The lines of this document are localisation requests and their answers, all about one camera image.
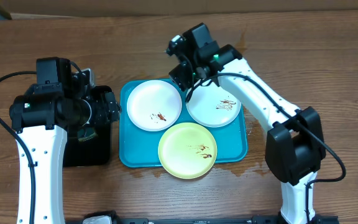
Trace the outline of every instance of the wooden surface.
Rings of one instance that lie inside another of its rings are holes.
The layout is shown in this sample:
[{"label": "wooden surface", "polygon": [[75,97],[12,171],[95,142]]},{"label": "wooden surface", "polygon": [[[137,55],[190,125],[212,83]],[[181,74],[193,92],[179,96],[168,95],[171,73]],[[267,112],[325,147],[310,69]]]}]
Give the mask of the wooden surface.
[{"label": "wooden surface", "polygon": [[[0,77],[35,70],[37,58],[66,57],[92,68],[97,83],[119,96],[130,80],[166,78],[177,64],[163,52],[168,41],[199,22],[207,23],[221,45],[233,44],[244,53],[284,98],[301,108],[313,105],[320,113],[324,138],[348,173],[340,183],[317,184],[314,207],[323,215],[339,215],[343,223],[358,222],[358,11],[4,21]],[[13,99],[32,83],[35,76],[25,75],[0,84],[0,116],[8,123]],[[125,167],[118,157],[115,123],[110,165],[63,171],[65,217],[113,209],[122,217],[149,218],[276,214],[280,183],[264,162],[260,125],[248,113],[246,118],[246,158],[215,165],[197,180],[176,179],[162,168]],[[327,156],[319,177],[339,174]],[[0,223],[16,221],[18,193],[16,144],[0,126]]]},{"label": "wooden surface", "polygon": [[9,12],[56,16],[156,16],[355,10],[358,0],[0,0]]}]

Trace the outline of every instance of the teal tray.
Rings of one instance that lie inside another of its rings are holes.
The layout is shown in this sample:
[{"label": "teal tray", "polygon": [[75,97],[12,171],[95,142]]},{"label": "teal tray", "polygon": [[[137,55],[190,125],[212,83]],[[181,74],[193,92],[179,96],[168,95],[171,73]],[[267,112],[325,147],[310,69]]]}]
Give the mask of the teal tray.
[{"label": "teal tray", "polygon": [[[144,131],[138,128],[128,117],[127,100],[132,90],[139,84],[148,80],[136,80],[126,83],[121,90],[120,104],[122,113],[119,121],[119,158],[128,167],[159,167],[162,166],[158,159],[158,143],[162,134],[166,131]],[[172,84],[180,93],[182,98],[182,109],[178,120],[173,124],[192,122],[186,109],[186,93],[179,90],[169,79],[162,81]],[[246,122],[244,111],[240,110],[239,115],[233,122],[220,128],[206,127],[214,136],[218,147],[218,154],[215,163],[238,162],[242,160],[248,151]]]}]

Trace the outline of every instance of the yellow plate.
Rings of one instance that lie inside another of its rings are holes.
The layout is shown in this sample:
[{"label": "yellow plate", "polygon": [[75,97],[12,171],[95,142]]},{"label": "yellow plate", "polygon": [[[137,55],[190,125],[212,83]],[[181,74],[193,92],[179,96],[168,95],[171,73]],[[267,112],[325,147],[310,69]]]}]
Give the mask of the yellow plate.
[{"label": "yellow plate", "polygon": [[195,123],[172,126],[158,144],[158,158],[164,169],[182,179],[207,173],[215,163],[216,152],[214,136]]}]

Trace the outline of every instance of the white plate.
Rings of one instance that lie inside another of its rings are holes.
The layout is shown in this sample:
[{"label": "white plate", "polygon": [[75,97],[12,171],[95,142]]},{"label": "white plate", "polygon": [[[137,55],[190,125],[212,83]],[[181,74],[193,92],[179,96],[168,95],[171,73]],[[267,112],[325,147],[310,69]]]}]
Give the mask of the white plate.
[{"label": "white plate", "polygon": [[232,122],[240,112],[241,102],[215,85],[199,86],[186,104],[190,116],[207,127],[222,127]]},{"label": "white plate", "polygon": [[143,82],[127,101],[129,119],[140,129],[161,131],[179,118],[181,97],[171,84],[161,80]]}]

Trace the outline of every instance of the tray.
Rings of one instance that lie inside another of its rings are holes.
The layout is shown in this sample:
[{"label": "tray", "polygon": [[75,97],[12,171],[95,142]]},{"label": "tray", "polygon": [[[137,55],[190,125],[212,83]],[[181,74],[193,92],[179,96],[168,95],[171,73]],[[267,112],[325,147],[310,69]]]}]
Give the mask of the tray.
[{"label": "tray", "polygon": [[[182,98],[182,109],[178,120],[173,124],[192,122],[186,109],[185,96],[186,93],[179,90],[169,79],[161,79],[162,81],[172,84],[180,93]],[[120,105],[122,113],[119,121],[119,158],[121,162],[128,167],[159,167],[162,166],[158,159],[158,143],[162,131],[144,131],[135,126],[128,117],[127,100],[132,90],[139,84],[148,80],[136,80],[126,83],[121,90]],[[218,146],[218,154],[215,163],[238,162],[242,160],[248,151],[246,123],[244,119],[244,111],[240,110],[237,118],[228,125],[220,128],[209,128],[214,136],[216,145]]]}]

